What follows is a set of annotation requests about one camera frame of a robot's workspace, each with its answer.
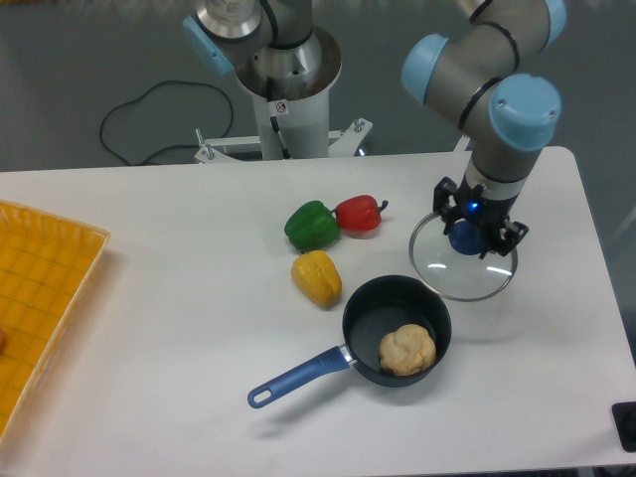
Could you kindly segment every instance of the glass lid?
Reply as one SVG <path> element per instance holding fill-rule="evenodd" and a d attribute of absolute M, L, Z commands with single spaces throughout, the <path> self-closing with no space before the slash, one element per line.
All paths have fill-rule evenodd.
<path fill-rule="evenodd" d="M 444 227 L 438 214 L 430 214 L 410 236 L 410 261 L 428 288 L 450 300 L 477 301 L 508 285 L 517 269 L 515 249 L 506 256 L 488 252 L 480 258 L 483 242 L 476 226 L 456 222 L 448 236 Z"/>

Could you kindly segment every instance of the yellow bell pepper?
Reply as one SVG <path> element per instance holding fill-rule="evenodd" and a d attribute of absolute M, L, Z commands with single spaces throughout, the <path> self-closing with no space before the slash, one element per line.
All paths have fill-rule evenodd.
<path fill-rule="evenodd" d="M 323 308 L 331 308 L 340 300 L 340 275 L 323 250 L 313 250 L 296 258 L 291 267 L 291 277 L 311 301 Z"/>

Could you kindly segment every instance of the silver metal cylinder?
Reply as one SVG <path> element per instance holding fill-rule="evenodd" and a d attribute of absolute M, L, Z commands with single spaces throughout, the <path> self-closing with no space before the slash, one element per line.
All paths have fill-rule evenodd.
<path fill-rule="evenodd" d="M 197 15 L 213 35 L 238 40 L 256 30 L 262 9 L 257 0 L 207 0 L 199 6 Z"/>
<path fill-rule="evenodd" d="M 237 67 L 240 83 L 267 100 L 297 100 L 329 87 L 340 73 L 336 40 L 314 27 L 312 36 L 293 49 L 264 48 Z"/>
<path fill-rule="evenodd" d="M 471 190 L 481 186 L 483 188 L 481 197 L 488 201 L 507 201 L 519 196 L 526 178 L 516 182 L 502 183 L 485 176 L 477 169 L 474 161 L 475 158 L 471 157 L 468 166 L 466 166 L 466 172 L 464 172 L 464 179 Z"/>

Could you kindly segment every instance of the warning sticker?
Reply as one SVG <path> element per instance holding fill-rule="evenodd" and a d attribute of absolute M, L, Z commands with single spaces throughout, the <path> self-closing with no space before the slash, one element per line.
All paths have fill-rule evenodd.
<path fill-rule="evenodd" d="M 276 101 L 270 101 L 267 104 L 267 110 L 270 116 L 282 116 L 289 112 L 289 105 L 286 99 L 278 99 Z"/>

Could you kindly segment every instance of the red bell pepper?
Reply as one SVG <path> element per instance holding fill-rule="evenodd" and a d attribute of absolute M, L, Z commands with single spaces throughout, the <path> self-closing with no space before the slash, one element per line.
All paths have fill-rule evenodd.
<path fill-rule="evenodd" d="M 383 201 L 378 207 L 376 199 L 371 196 L 357 196 L 346 200 L 333 211 L 336 214 L 336 221 L 341 229 L 350 232 L 368 232 L 376 229 L 382 217 L 383 211 L 388 201 Z"/>

